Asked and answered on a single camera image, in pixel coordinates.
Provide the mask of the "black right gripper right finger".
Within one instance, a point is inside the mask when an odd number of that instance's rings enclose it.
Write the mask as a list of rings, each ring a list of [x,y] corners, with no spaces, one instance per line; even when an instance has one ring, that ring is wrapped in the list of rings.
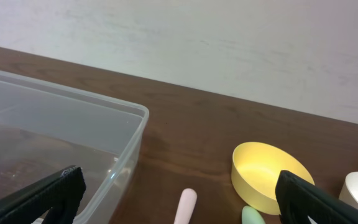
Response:
[[[282,224],[358,224],[358,210],[288,170],[275,187]]]

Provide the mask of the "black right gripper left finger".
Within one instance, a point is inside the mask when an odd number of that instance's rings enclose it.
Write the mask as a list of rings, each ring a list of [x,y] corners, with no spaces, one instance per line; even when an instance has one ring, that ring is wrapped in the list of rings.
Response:
[[[85,190],[81,168],[66,167],[0,199],[0,224],[33,223],[43,214],[43,223],[71,224]]]

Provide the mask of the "yellow bowl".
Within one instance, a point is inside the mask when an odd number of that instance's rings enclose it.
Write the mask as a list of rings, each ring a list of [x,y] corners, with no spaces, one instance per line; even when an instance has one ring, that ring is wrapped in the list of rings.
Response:
[[[269,215],[279,215],[275,187],[282,170],[314,184],[308,170],[287,152],[262,142],[245,142],[232,153],[232,185],[243,201]]]

